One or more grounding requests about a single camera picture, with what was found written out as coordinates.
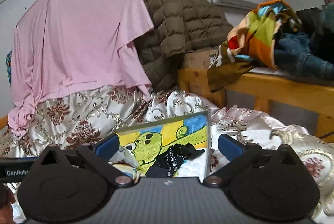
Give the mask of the person's left hand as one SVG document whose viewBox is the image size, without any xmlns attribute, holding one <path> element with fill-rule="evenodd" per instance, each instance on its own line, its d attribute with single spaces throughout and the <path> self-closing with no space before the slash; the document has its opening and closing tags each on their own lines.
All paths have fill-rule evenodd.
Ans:
<svg viewBox="0 0 334 224">
<path fill-rule="evenodd" d="M 1 184 L 1 224 L 15 224 L 12 205 L 15 203 L 13 192 L 4 184 Z"/>
</svg>

